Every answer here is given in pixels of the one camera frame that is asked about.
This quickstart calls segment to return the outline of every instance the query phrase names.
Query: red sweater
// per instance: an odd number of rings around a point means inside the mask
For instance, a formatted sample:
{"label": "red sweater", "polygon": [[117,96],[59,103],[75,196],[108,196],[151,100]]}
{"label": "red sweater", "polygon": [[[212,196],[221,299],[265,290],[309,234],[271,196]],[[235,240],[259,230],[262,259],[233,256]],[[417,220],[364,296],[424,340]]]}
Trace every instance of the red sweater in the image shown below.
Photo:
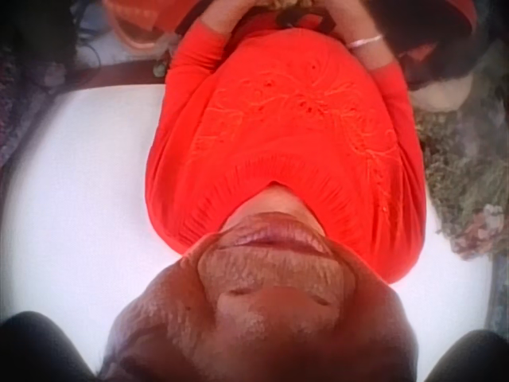
{"label": "red sweater", "polygon": [[228,38],[200,21],[166,77],[146,172],[157,233],[183,253],[273,182],[384,280],[417,261],[425,231],[422,153],[397,63],[368,72],[308,29]]}

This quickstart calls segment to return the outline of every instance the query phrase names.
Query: elderly woman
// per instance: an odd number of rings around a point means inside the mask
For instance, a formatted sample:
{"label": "elderly woman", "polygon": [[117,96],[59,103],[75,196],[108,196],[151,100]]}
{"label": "elderly woman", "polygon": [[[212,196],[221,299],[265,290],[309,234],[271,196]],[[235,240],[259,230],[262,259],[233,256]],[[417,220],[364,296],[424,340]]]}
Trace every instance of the elderly woman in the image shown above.
{"label": "elderly woman", "polygon": [[166,77],[146,171],[157,233],[184,257],[117,318],[111,380],[413,380],[388,283],[424,239],[406,84],[361,0],[331,36],[215,0]]}

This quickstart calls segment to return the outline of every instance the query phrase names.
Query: wrinkled skin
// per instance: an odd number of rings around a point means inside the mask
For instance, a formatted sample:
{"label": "wrinkled skin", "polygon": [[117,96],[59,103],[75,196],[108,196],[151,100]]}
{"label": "wrinkled skin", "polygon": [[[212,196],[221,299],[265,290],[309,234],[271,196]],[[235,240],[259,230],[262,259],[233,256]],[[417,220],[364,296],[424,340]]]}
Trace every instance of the wrinkled skin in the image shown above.
{"label": "wrinkled skin", "polygon": [[203,238],[116,319],[106,380],[407,381],[416,345],[398,296],[290,215]]}

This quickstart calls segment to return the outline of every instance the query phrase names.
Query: nose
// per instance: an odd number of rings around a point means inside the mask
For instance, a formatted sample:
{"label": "nose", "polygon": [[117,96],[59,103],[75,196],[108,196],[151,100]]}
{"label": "nose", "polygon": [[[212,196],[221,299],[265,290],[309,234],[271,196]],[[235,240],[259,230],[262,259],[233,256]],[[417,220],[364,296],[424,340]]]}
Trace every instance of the nose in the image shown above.
{"label": "nose", "polygon": [[330,332],[338,316],[337,307],[302,290],[268,286],[222,293],[216,323],[243,341],[272,337],[305,340]]}

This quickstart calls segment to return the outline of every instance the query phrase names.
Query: silver bracelet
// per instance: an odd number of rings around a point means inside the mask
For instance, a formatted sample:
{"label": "silver bracelet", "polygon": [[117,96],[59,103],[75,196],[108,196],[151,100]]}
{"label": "silver bracelet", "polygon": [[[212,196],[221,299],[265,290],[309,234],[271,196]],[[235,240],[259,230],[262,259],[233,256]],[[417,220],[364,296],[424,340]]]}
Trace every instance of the silver bracelet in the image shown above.
{"label": "silver bracelet", "polygon": [[348,49],[355,49],[355,48],[359,48],[360,46],[370,44],[372,42],[380,41],[382,39],[383,39],[383,35],[379,34],[378,36],[374,36],[371,38],[364,38],[362,40],[353,41],[350,44],[346,44],[346,47]]}

